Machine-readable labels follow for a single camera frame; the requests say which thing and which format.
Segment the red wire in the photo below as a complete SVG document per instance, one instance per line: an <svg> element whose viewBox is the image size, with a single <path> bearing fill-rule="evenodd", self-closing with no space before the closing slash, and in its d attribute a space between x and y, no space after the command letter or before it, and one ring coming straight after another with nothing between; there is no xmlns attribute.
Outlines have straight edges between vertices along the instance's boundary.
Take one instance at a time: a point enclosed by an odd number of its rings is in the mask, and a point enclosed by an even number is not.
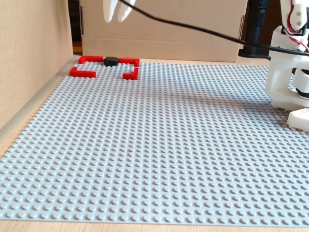
<svg viewBox="0 0 309 232"><path fill-rule="evenodd" d="M287 18L287 26L288 26L288 30L292 33L297 33L298 31L293 30L292 26L291 26L291 22L290 22L290 17L291 17L291 13L293 10L293 0L291 0L291 9Z"/></svg>

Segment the white plastic part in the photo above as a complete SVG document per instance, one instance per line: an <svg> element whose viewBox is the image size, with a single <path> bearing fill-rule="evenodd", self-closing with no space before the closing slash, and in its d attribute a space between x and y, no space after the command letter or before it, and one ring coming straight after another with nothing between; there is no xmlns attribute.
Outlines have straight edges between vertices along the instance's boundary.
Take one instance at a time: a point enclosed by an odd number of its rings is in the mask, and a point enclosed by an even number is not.
<svg viewBox="0 0 309 232"><path fill-rule="evenodd" d="M136 0L129 0L127 2L130 3L131 5L134 5L135 1ZM107 23L111 22L117 3L118 3L118 0L103 0L103 13L104 13L105 22ZM130 14L131 10L132 8L121 3L119 13L118 13L118 21L123 22L127 18L127 16Z"/></svg>
<svg viewBox="0 0 309 232"><path fill-rule="evenodd" d="M307 44L309 30L306 30L304 36L298 36L297 39ZM272 37L271 45L291 50L302 50L304 47L291 41L289 37L281 33L281 27L278 27ZM293 68L308 69L309 57L282 54L270 52L271 62L269 65L268 77L266 81L266 94L272 99L274 108L283 108L294 111L302 108L309 108L309 100L298 96L296 91L289 89L291 73Z"/></svg>
<svg viewBox="0 0 309 232"><path fill-rule="evenodd" d="M127 2L130 3L131 5L134 5L135 1L136 0L130 0L130 1L127 1ZM130 14L131 11L132 11L131 7L128 7L128 6L124 5L123 3L121 3L119 13L118 13L118 21L123 22L127 18L127 16Z"/></svg>
<svg viewBox="0 0 309 232"><path fill-rule="evenodd" d="M309 93L309 75L297 69L294 75L293 85L301 92Z"/></svg>
<svg viewBox="0 0 309 232"><path fill-rule="evenodd" d="M301 109L290 113L287 125L290 128L309 132L309 109Z"/></svg>
<svg viewBox="0 0 309 232"><path fill-rule="evenodd" d="M118 0L103 0L103 13L105 22L109 23L114 15Z"/></svg>
<svg viewBox="0 0 309 232"><path fill-rule="evenodd" d="M280 0L281 2L281 15L282 23L285 28L287 27L287 17L291 10L291 0ZM301 29L307 23L307 6L308 0L293 0L293 11L290 15L291 27L294 30Z"/></svg>

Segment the black lego piece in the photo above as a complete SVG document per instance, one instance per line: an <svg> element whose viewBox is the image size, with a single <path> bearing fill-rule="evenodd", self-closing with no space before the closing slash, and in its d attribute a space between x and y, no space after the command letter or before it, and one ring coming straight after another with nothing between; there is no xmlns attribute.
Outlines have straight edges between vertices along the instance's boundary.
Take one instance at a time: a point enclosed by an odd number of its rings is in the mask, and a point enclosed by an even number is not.
<svg viewBox="0 0 309 232"><path fill-rule="evenodd" d="M105 66L117 66L118 58L117 57L105 57L103 60Z"/></svg>

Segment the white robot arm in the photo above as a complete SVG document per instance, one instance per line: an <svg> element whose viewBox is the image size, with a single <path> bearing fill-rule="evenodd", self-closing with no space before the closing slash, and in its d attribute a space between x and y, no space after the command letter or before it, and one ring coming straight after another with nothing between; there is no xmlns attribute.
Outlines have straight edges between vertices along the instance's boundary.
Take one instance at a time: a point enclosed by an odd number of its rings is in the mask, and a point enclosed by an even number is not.
<svg viewBox="0 0 309 232"><path fill-rule="evenodd" d="M308 0L281 0L282 24L290 34L295 34L307 25Z"/></svg>
<svg viewBox="0 0 309 232"><path fill-rule="evenodd" d="M273 32L271 46L309 52L307 7L309 0L281 0L283 26ZM270 52L269 56L271 61L265 89L272 106L288 111L309 108L309 57L276 52ZM296 69L293 79L296 90L289 88L292 69ZM304 113L296 112L300 111L290 113L288 125L307 130L305 123L297 123ZM309 112L305 112L308 124Z"/></svg>
<svg viewBox="0 0 309 232"><path fill-rule="evenodd" d="M135 4L136 0L128 0L127 2L131 5ZM114 15L115 8L117 6L118 0L103 0L103 13L105 22L109 23L112 20ZM119 12L118 12L118 21L123 22L127 16L130 14L132 8L121 3Z"/></svg>

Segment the black cable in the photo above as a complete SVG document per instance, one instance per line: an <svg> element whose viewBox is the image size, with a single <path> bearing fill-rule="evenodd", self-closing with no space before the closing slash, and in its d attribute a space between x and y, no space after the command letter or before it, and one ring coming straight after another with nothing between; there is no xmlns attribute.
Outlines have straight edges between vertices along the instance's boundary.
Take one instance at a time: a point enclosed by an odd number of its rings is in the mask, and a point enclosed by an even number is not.
<svg viewBox="0 0 309 232"><path fill-rule="evenodd" d="M146 16L148 18L151 18L151 19L153 19L155 21L159 21L159 22L162 22L162 23L167 23L167 24L171 24L171 25L175 25L175 26L179 26L179 27L183 27L183 28L189 28L189 29L193 29L193 30L198 30L198 31L210 34L210 35L214 35L214 36L220 37L222 39L226 39L226 40L238 43L238 44L242 44L244 46L254 47L254 48L257 48L257 49L261 49L261 50L281 52L281 53L286 53L286 54L291 54L291 55L309 56L309 53L307 53L307 52L298 52L298 51L294 51L294 50L283 49L283 48L280 48L280 47L272 47L272 46L267 46L267 45L260 45L260 44L257 44L257 43L255 43L255 44L254 43L248 43L248 42L245 42L243 40L234 38L234 37L229 36L229 35L224 35L224 34L221 34L219 32L213 31L213 30L209 30L209 29L205 29L205 28L200 28L200 27L188 25L188 24L185 24L185 23L180 23L180 22L175 22L175 21L171 21L171 20L162 19L162 18L153 16L153 15L143 11L143 10L137 8L136 6L131 5L130 3L126 2L125 0L118 0L118 1L122 2L123 4L127 5L128 7L131 7L133 10L135 10L135 11L141 13L142 15L144 15L144 16Z"/></svg>

